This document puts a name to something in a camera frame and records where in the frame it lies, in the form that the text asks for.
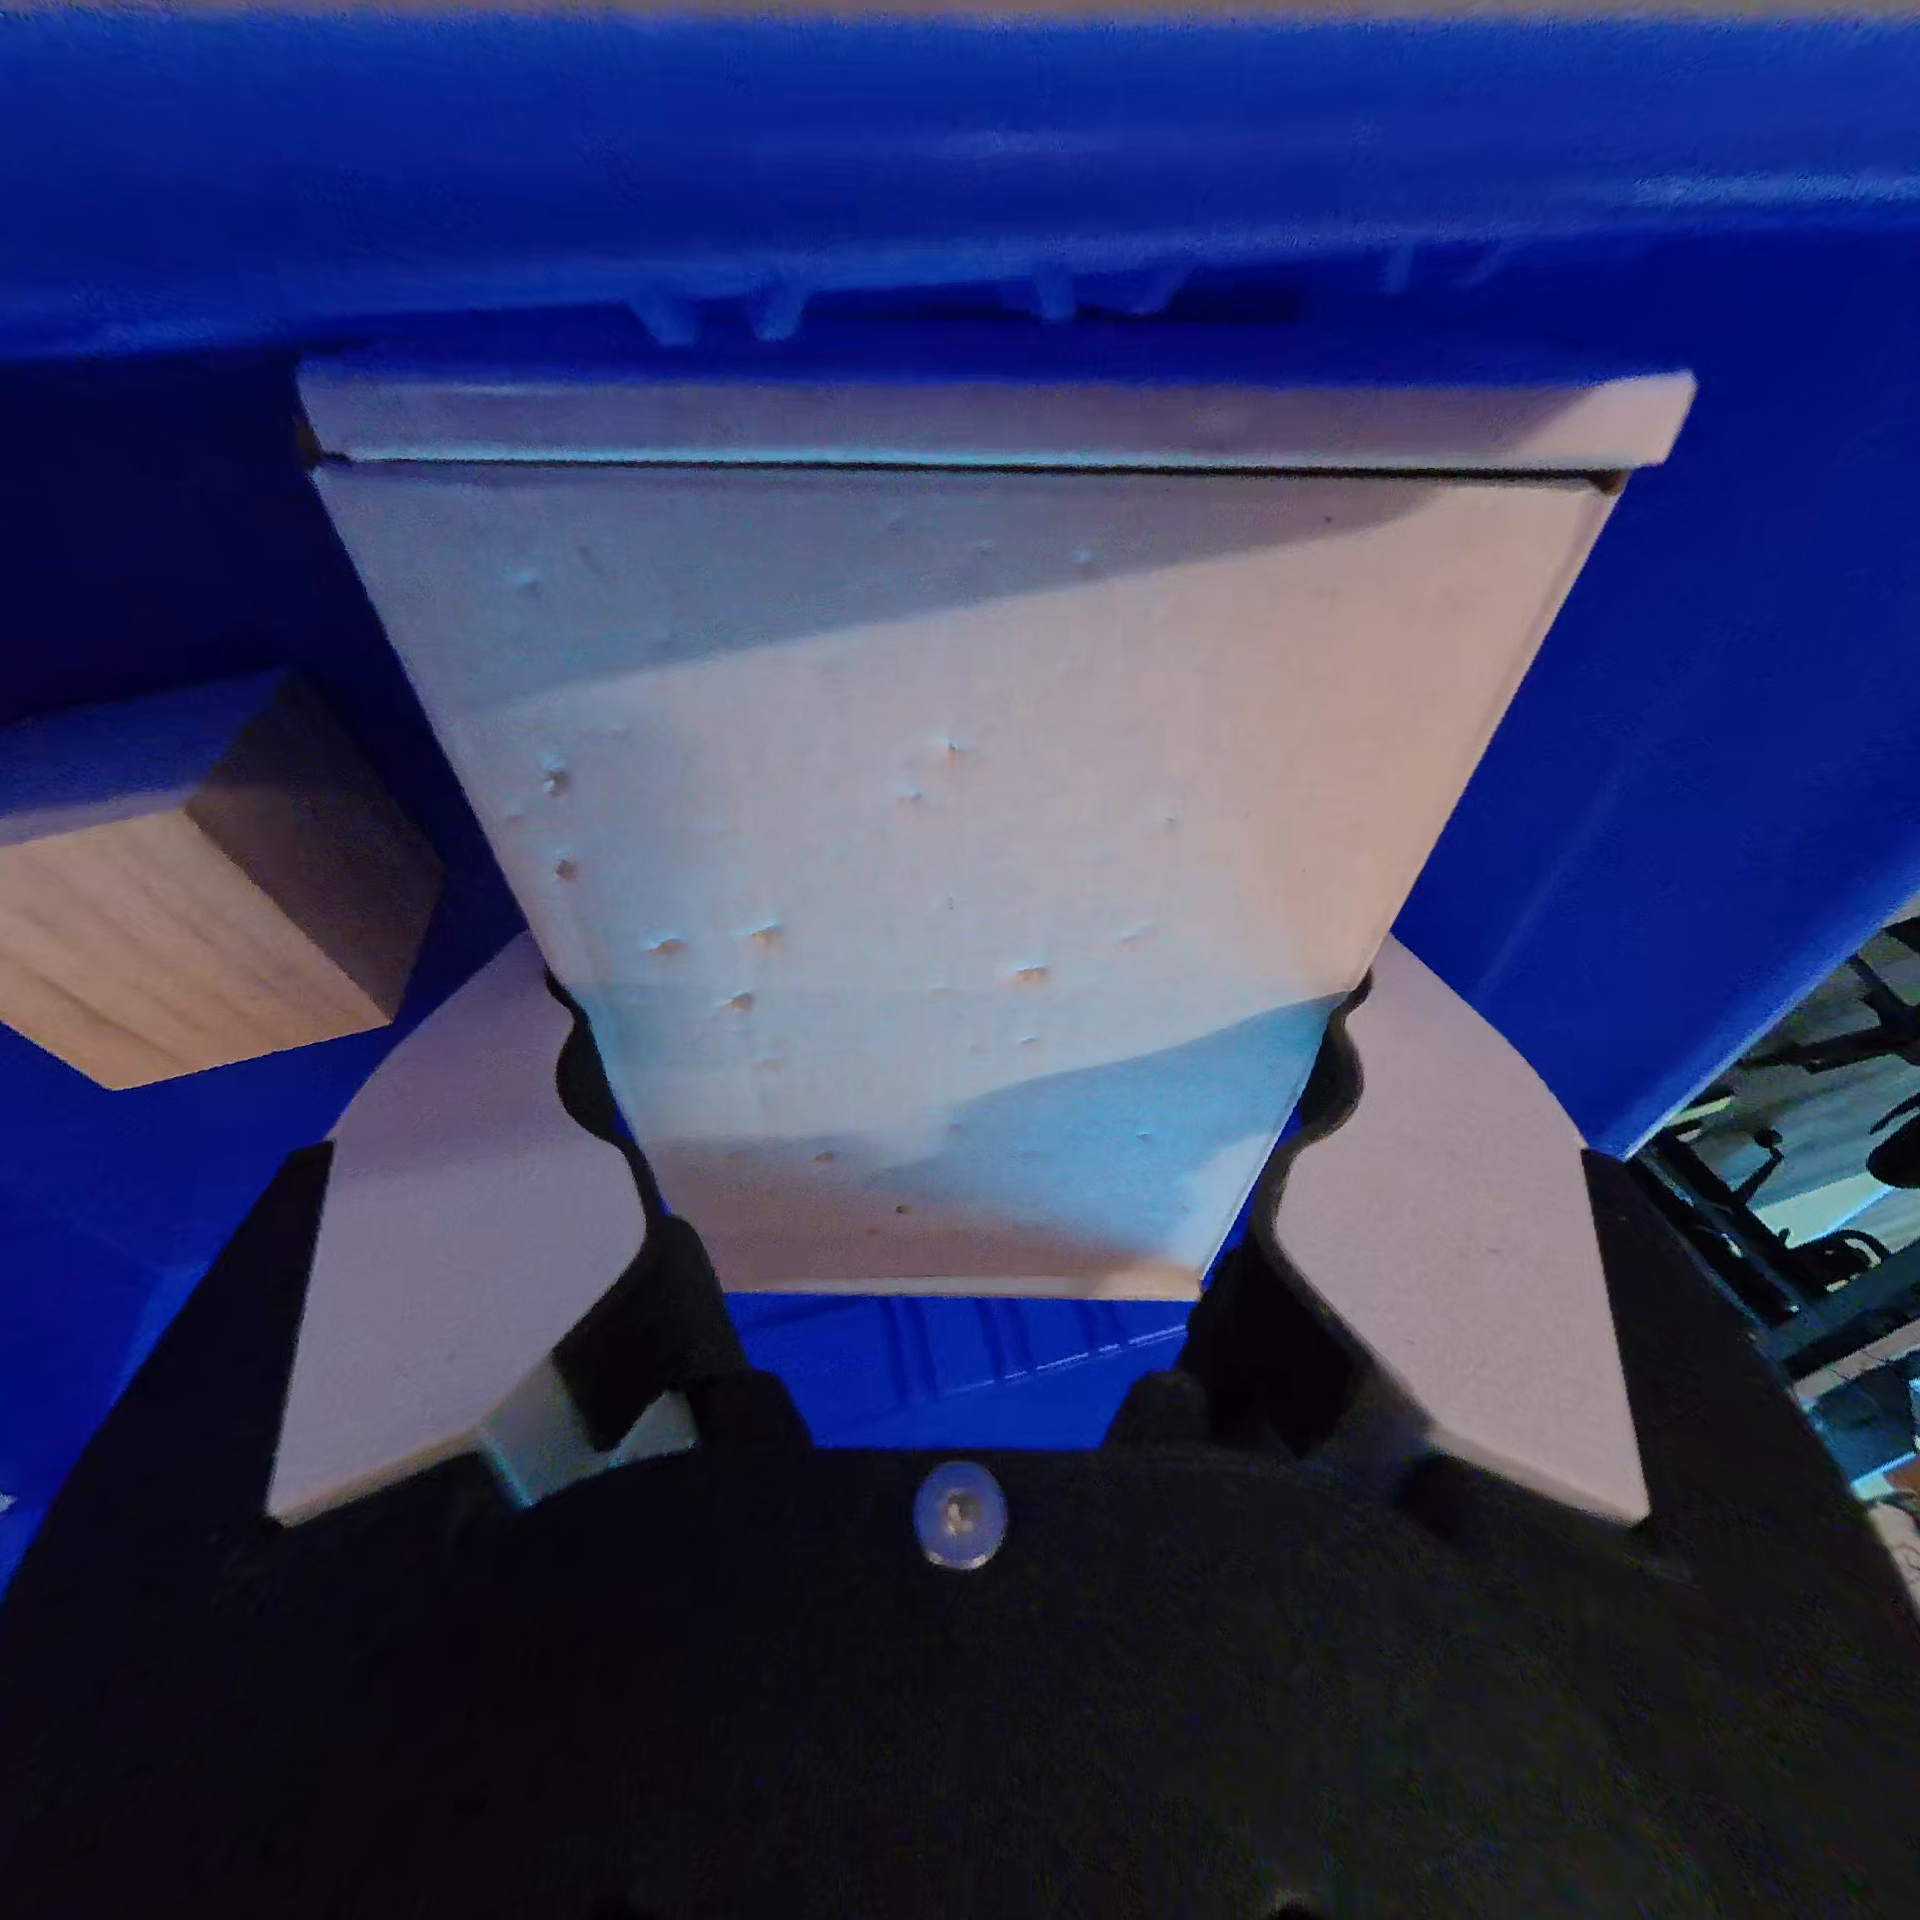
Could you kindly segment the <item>white cardboard box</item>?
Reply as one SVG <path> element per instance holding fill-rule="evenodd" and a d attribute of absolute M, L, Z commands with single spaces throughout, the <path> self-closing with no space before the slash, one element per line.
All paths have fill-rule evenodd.
<path fill-rule="evenodd" d="M 1142 1300 L 1197 1293 L 1697 391 L 301 372 L 722 1278 Z"/>

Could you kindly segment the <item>blue plastic bin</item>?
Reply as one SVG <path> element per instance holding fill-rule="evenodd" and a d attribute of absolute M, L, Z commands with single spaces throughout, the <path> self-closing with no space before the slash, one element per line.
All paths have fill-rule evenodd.
<path fill-rule="evenodd" d="M 1917 885 L 1917 3 L 4 3 L 4 721 L 295 666 L 521 924 L 295 366 L 1438 336 L 1698 377 L 1397 924 L 1621 1152 Z"/>

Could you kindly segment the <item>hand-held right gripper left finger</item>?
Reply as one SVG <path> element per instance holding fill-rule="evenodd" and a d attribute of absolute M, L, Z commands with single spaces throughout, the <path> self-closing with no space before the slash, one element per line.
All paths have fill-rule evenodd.
<path fill-rule="evenodd" d="M 686 1452 L 682 1392 L 646 1388 L 610 1443 L 555 1350 L 644 1249 L 618 1147 L 559 1092 L 572 1014 L 529 932 L 361 1086 L 331 1164 L 267 1509 L 310 1523 L 455 1460 L 517 1507 Z"/>

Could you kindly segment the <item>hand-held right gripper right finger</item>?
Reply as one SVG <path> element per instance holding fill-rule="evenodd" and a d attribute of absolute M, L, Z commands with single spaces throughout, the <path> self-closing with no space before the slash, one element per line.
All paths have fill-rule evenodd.
<path fill-rule="evenodd" d="M 1315 1460 L 1385 1490 L 1433 1456 L 1600 1523 L 1649 1515 L 1586 1177 L 1547 1082 L 1397 938 L 1334 1014 L 1326 1114 L 1275 1152 L 1265 1259 L 1359 1359 Z"/>

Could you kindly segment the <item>plain wooden cube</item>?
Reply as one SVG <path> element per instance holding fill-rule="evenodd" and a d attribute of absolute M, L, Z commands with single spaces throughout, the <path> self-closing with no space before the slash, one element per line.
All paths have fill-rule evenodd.
<path fill-rule="evenodd" d="M 293 674 L 4 725 L 4 1027 L 99 1086 L 386 1027 L 443 888 Z"/>

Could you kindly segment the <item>black office chair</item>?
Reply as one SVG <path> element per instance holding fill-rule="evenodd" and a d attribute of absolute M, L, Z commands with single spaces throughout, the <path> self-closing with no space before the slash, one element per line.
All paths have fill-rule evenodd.
<path fill-rule="evenodd" d="M 1915 1521 L 1919 902 L 1676 1109 L 1634 1166 L 1854 1494 Z"/>

